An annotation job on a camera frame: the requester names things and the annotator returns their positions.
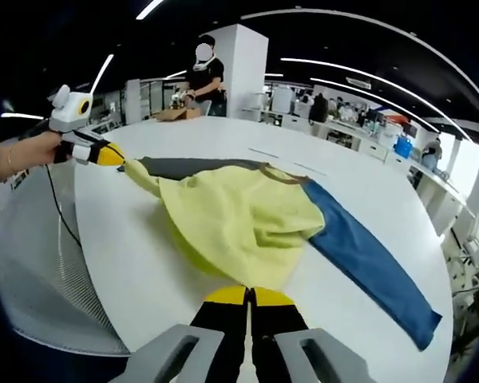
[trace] human arm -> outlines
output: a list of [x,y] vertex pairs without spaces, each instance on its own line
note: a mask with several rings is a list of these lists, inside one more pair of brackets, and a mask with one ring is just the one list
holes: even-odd
[[217,90],[222,85],[222,81],[220,77],[213,78],[213,81],[208,85],[204,86],[203,88],[197,89],[193,94],[195,97],[202,96],[204,94],[208,94],[214,90]]
[[425,155],[427,152],[429,152],[431,149],[431,143],[427,144],[423,149],[422,149],[422,155]]
[[55,132],[44,132],[11,145],[0,144],[0,182],[34,166],[51,164],[61,136]]

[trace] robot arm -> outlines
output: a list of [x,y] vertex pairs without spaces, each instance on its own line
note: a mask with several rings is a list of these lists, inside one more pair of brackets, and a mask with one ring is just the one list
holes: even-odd
[[49,128],[62,135],[62,142],[55,154],[55,162],[63,162],[72,156],[84,162],[116,166],[125,161],[123,152],[113,143],[94,132],[84,132],[92,108],[93,95],[71,92],[63,85],[53,99],[54,110]]

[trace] blue container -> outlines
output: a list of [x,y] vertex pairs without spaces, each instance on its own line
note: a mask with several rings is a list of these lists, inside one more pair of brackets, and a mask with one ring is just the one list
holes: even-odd
[[412,141],[408,137],[400,136],[396,142],[395,151],[401,157],[408,158],[413,148]]

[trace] yellow shirt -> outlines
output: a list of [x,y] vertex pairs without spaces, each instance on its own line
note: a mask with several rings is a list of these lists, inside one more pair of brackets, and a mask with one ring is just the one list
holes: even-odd
[[126,162],[125,171],[163,200],[183,254],[201,270],[246,287],[282,287],[306,239],[324,228],[321,211],[301,186],[284,183],[295,179],[274,168],[266,176],[227,166],[181,181],[150,176],[135,160]]

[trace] cardboard box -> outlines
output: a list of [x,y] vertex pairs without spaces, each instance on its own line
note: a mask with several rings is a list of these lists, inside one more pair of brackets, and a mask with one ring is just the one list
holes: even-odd
[[199,108],[165,109],[152,115],[159,121],[189,120],[200,116]]

